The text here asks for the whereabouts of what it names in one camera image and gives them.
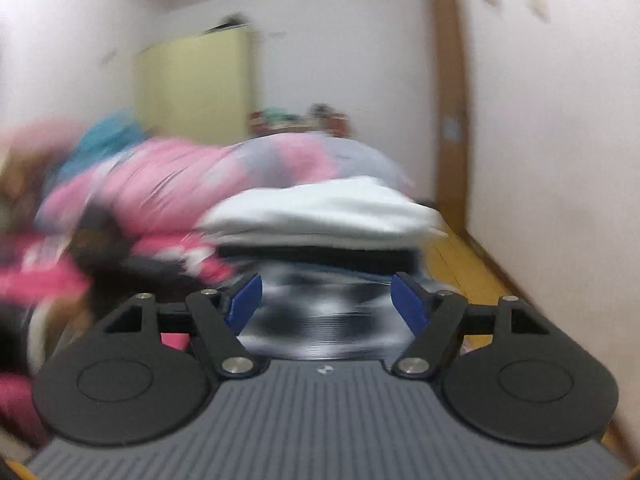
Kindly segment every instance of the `yellow wardrobe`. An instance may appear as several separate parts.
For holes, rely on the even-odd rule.
[[[136,112],[146,128],[203,144],[245,140],[256,110],[248,26],[181,38],[136,56]]]

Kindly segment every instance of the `wooden floor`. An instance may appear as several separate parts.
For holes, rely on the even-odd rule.
[[[431,275],[436,280],[456,286],[471,302],[497,304],[498,298],[509,295],[506,286],[495,277],[471,247],[450,229],[449,237],[439,238],[423,247]],[[467,345],[479,348],[491,342],[491,336],[468,336]],[[603,443],[622,456],[617,439],[607,431]]]

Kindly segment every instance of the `metal screw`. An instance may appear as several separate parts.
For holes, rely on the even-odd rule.
[[[222,369],[229,374],[245,374],[254,368],[254,363],[246,357],[228,357],[222,361]]]
[[[421,357],[405,357],[398,363],[398,368],[408,375],[423,374],[429,369],[429,363]]]

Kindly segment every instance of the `white wall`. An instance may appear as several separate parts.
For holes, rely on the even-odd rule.
[[[0,126],[132,106],[131,56],[158,12],[151,0],[0,0]]]
[[[164,15],[165,39],[242,12],[260,33],[263,105],[343,110],[359,140],[433,198],[434,103],[423,0],[207,0]]]
[[[640,443],[640,0],[465,0],[468,229],[618,378]]]

